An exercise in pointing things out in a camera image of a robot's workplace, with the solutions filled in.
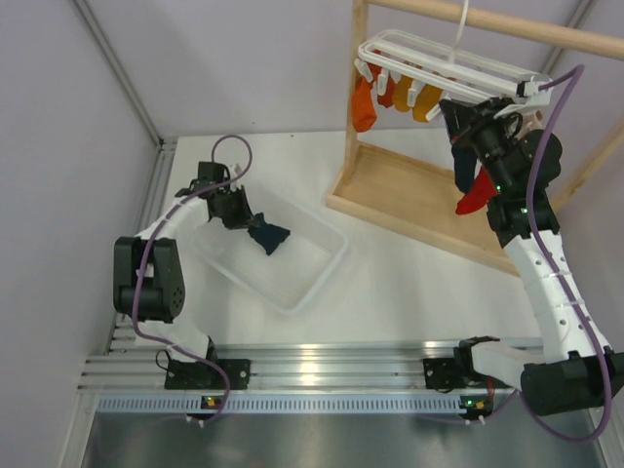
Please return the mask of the navy blue sock pair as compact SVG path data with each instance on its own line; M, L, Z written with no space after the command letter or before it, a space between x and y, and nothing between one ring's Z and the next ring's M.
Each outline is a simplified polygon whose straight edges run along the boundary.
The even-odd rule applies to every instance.
M478 162L475 150L469 146L454 145L451 148L453 158L454 183L458 190L467 194L470 192Z

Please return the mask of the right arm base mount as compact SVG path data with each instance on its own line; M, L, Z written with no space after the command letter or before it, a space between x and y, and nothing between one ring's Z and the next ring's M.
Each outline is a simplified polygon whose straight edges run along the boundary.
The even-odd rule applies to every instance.
M450 393L464 388L482 388L487 378L475 371L472 348L489 341L493 341L493 337L466 338L452 348L451 357L425 358L422 364L426 388L440 393Z

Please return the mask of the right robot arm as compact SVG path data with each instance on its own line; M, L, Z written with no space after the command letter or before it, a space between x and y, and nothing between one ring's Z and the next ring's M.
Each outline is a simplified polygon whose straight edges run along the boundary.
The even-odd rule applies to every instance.
M519 390L538 416L606 407L623 387L623 355L593 324L565 266L560 225L547 187L561 171L563 147L549 130L521 132L508 98L479 104L440 103L451 145L469 149L494 185L487 221L526 289L542 338L542 354L484 336L454 348L457 379L478 386L488 377Z

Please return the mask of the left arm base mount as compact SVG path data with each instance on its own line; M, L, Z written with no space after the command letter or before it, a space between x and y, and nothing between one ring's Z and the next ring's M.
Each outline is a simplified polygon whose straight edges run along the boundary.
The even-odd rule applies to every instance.
M216 364L224 371L231 390L246 390L251 377L251 361L247 359L218 359ZM225 380L220 373L199 362L175 360L169 351L156 353L155 364L165 372L167 390L224 390Z

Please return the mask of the white plastic clip hanger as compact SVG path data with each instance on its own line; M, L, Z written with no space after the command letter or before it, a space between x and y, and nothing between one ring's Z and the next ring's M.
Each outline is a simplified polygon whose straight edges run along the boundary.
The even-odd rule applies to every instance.
M469 3L465 1L450 46L398 29L386 29L373 35L357 48L356 71L370 82L369 65L377 65L381 69L379 88L382 94L385 88L383 75L390 74L396 84L402 75L410 77L408 103L411 115L416 97L425 84L442 89L441 99L457 98L470 103L513 95L521 81L539 73L460 50L468 12ZM438 103L428 113L426 123L441 114Z

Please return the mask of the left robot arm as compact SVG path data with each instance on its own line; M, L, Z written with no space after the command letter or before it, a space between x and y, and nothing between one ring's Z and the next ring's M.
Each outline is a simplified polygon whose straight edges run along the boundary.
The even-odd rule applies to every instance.
M190 291L183 272L184 245L201 226L218 218L234 229L254 224L238 165L201 162L190 184L178 190L165 212L113 247L113 305L128 316L139 345L159 344L188 363L186 374L200 387L217 382L220 364L213 340L184 311Z

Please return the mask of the red and beige sock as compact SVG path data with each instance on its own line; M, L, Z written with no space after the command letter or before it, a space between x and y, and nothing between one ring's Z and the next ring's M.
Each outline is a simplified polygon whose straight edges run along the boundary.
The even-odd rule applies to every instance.
M496 194L497 188L492 183L487 170L481 168L471 189L457 202L455 213L457 215L469 215L477 212Z

